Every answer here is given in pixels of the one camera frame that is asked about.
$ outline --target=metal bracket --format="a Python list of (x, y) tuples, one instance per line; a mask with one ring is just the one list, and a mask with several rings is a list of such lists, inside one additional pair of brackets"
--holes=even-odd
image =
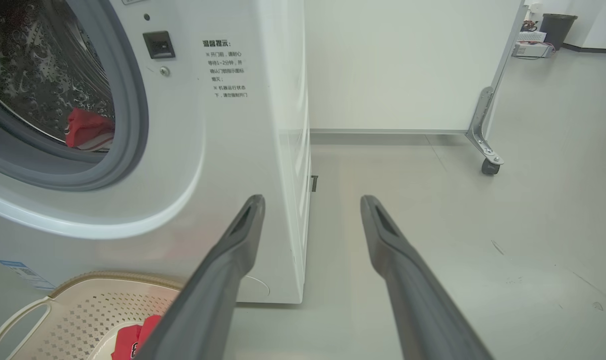
[(476, 104), (476, 111), (472, 118), (472, 123), (470, 123), (465, 136), (483, 155), (485, 155), (489, 162), (500, 166), (504, 164), (504, 160), (492, 150), (492, 147), (490, 147), (483, 135), (483, 123), (486, 120), (486, 116), (488, 116), (488, 111), (494, 95), (495, 89), (492, 86), (488, 86), (481, 91), (478, 103)]

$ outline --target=washing machine door opening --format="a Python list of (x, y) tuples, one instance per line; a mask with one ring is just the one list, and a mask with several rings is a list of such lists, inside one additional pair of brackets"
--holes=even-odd
[(148, 105), (109, 0), (0, 1), (0, 173), (90, 191), (138, 164)]

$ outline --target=trash can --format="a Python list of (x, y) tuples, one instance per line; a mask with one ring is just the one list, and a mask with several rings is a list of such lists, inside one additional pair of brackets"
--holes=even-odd
[(572, 14), (545, 13), (539, 32), (546, 33), (545, 42), (552, 44), (555, 50), (559, 51), (577, 18), (578, 16)]

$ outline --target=whiteboard stand leg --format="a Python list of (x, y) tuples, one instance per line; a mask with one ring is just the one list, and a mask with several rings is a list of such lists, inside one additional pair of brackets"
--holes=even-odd
[(472, 123), (470, 123), (469, 129), (465, 133), (469, 141), (485, 156), (481, 172), (486, 175), (497, 174), (501, 165), (504, 164), (504, 160), (492, 150), (492, 147), (490, 147), (488, 141), (486, 141), (486, 137), (483, 135), (483, 123), (486, 120), (486, 116), (488, 116), (492, 96), (494, 95), (495, 89), (492, 86), (488, 86), (481, 91)]

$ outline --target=black baseboard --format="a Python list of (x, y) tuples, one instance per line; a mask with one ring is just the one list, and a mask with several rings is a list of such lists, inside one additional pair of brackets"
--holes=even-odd
[(606, 54), (606, 48), (578, 47), (569, 43), (563, 43), (563, 47), (577, 53)]

